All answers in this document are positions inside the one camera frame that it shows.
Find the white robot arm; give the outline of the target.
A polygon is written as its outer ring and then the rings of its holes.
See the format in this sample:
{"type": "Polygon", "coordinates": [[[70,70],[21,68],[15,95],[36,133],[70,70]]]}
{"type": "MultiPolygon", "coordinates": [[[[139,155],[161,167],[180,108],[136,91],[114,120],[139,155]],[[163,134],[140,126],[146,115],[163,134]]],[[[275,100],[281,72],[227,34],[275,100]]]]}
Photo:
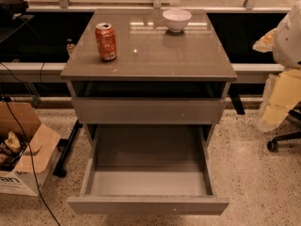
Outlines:
{"type": "Polygon", "coordinates": [[[257,128],[269,132],[278,128],[301,102],[301,1],[276,28],[257,40],[253,49],[271,52],[274,61],[284,67],[279,75],[270,74],[264,86],[257,128]]]}

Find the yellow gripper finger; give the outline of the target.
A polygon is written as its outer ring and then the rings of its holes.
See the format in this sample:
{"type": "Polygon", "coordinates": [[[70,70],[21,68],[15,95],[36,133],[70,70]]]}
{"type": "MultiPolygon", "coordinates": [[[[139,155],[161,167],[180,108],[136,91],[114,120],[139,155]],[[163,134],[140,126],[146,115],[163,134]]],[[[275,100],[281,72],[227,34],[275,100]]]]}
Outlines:
{"type": "Polygon", "coordinates": [[[270,74],[264,86],[257,128],[263,132],[275,130],[300,102],[300,70],[285,70],[279,75],[270,74]]]}
{"type": "Polygon", "coordinates": [[[257,52],[267,53],[273,51],[274,45],[274,37],[277,30],[274,28],[263,35],[259,40],[257,40],[254,45],[253,49],[257,52]]]}

